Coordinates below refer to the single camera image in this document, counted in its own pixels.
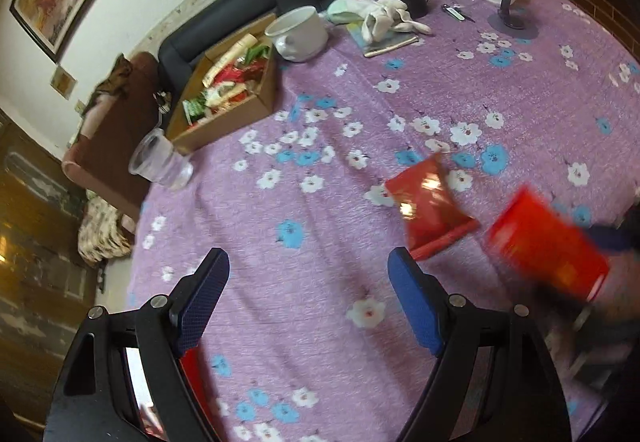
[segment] red pouch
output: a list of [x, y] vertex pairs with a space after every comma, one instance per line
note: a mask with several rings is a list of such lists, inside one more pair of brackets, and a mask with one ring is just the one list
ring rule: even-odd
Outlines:
[[566, 224], [529, 188], [514, 196], [487, 233], [488, 245], [524, 276], [590, 301], [609, 265], [579, 228]]
[[436, 153], [385, 182], [405, 220], [407, 247], [425, 260], [477, 229], [480, 223], [454, 202]]

